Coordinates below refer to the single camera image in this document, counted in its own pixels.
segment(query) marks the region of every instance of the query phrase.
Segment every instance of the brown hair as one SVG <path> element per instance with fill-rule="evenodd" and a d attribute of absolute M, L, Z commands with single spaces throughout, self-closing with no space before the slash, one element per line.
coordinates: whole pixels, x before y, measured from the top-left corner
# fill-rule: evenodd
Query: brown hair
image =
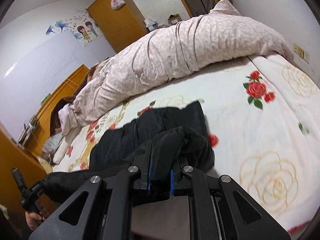
<path fill-rule="evenodd" d="M 78 26 L 78 28 L 77 28 L 77 30 L 78 30 L 78 32 L 80 32 L 81 30 L 83 30 L 84 29 L 84 27 L 83 26 Z"/>
<path fill-rule="evenodd" d="M 97 64 L 95 66 L 93 66 L 92 68 L 90 68 L 90 70 L 86 73 L 86 75 L 84 76 L 82 82 L 80 83 L 80 85 L 77 87 L 77 89 L 73 92 L 73 94 L 71 96 L 68 97 L 63 97 L 61 98 L 58 103 L 56 104 L 56 106 L 54 107 L 54 109 L 51 112 L 51 117 L 50 117 L 50 136 L 55 135 L 56 129 L 57 128 L 61 128 L 61 123 L 60 123 L 60 119 L 59 119 L 59 111 L 66 105 L 69 103 L 72 103 L 75 99 L 76 96 L 80 93 L 80 91 L 85 87 L 85 85 L 92 79 L 92 76 L 96 70 Z"/>

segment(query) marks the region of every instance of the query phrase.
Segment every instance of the metal screw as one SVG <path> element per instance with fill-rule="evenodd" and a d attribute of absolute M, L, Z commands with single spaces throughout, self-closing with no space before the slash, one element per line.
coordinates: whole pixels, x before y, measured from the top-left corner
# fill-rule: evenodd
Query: metal screw
<path fill-rule="evenodd" d="M 185 172 L 191 172 L 191 171 L 193 171 L 193 168 L 192 168 L 191 166 L 187 165 L 187 166 L 184 166 L 184 167 L 183 167 L 183 170 L 184 170 Z"/>
<path fill-rule="evenodd" d="M 137 166 L 130 166 L 130 167 L 128 168 L 128 171 L 129 171 L 129 172 L 137 172 L 137 171 L 138 171 L 138 167 L 137 167 Z"/>
<path fill-rule="evenodd" d="M 228 183 L 228 182 L 231 181 L 231 178 L 230 178 L 228 175 L 223 175 L 223 176 L 221 177 L 221 180 L 222 180 L 223 182 Z"/>
<path fill-rule="evenodd" d="M 91 179 L 90 179 L 90 181 L 91 181 L 92 183 L 97 183 L 97 182 L 100 181 L 100 177 L 99 177 L 99 176 L 92 176 Z"/>

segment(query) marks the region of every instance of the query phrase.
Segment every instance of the plastic bag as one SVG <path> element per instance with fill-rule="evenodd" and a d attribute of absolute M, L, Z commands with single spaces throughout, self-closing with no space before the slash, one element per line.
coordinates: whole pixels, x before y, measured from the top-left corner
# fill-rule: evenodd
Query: plastic bag
<path fill-rule="evenodd" d="M 123 6 L 125 4 L 124 1 L 122 0 L 111 0 L 111 8 L 113 10 L 117 10 L 119 9 L 121 6 Z"/>

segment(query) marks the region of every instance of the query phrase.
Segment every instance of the pink comforter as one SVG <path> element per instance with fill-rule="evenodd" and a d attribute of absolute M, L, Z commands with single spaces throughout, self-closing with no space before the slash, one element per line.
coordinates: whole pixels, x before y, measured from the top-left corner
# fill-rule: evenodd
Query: pink comforter
<path fill-rule="evenodd" d="M 210 63 L 273 51 L 293 60 L 278 32 L 241 16 L 228 0 L 221 0 L 209 14 L 152 31 L 107 60 L 63 116 L 62 133 L 94 122 L 131 96 Z"/>

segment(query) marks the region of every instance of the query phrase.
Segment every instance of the red rose print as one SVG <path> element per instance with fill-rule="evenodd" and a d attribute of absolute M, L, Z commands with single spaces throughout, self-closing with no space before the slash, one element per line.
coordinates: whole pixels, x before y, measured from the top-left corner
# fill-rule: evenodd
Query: red rose print
<path fill-rule="evenodd" d="M 266 95 L 264 96 L 264 100 L 266 103 L 269 103 L 269 102 L 275 100 L 275 98 L 276 98 L 276 96 L 275 96 L 274 92 L 266 93 Z"/>
<path fill-rule="evenodd" d="M 81 162 L 81 163 L 80 163 L 80 169 L 83 170 L 84 167 L 85 167 L 85 162 Z"/>
<path fill-rule="evenodd" d="M 289 234 L 289 235 L 294 234 L 295 232 L 299 231 L 299 229 L 303 228 L 304 226 L 308 225 L 309 223 L 310 223 L 310 221 L 305 222 L 305 223 L 303 223 L 303 224 L 301 224 L 301 225 L 299 225 L 299 226 L 296 226 L 296 227 L 294 227 L 294 228 L 291 228 L 291 229 L 288 231 L 288 234 Z"/>
<path fill-rule="evenodd" d="M 88 132 L 87 136 L 85 137 L 85 140 L 86 141 L 89 140 L 92 137 L 93 134 L 94 134 L 94 131 L 92 131 L 92 130 L 90 132 Z"/>
<path fill-rule="evenodd" d="M 109 130 L 114 130 L 116 128 L 116 124 L 113 123 L 112 125 L 110 125 Z"/>
<path fill-rule="evenodd" d="M 250 82 L 247 87 L 247 94 L 253 98 L 262 97 L 266 93 L 266 85 L 260 82 Z"/>
<path fill-rule="evenodd" d="M 71 152 L 72 152 L 72 150 L 73 150 L 73 146 L 69 147 L 69 149 L 68 149 L 68 151 L 67 151 L 66 155 L 70 157 L 70 156 L 71 156 Z"/>
<path fill-rule="evenodd" d="M 93 122 L 93 123 L 91 123 L 90 126 L 89 126 L 89 129 L 92 130 L 93 128 L 95 128 L 97 126 L 97 124 L 98 124 L 98 120 Z"/>
<path fill-rule="evenodd" d="M 219 138 L 216 135 L 210 133 L 209 144 L 211 145 L 211 147 L 215 147 L 218 143 L 219 143 Z"/>
<path fill-rule="evenodd" d="M 149 109 L 153 109 L 152 106 L 147 106 L 146 108 L 143 108 L 141 111 L 140 111 L 140 114 L 143 114 L 145 111 L 149 110 Z"/>
<path fill-rule="evenodd" d="M 253 71 L 253 72 L 250 74 L 250 77 L 251 77 L 252 79 L 258 79 L 259 76 L 260 76 L 260 72 L 259 72 L 258 70 Z"/>

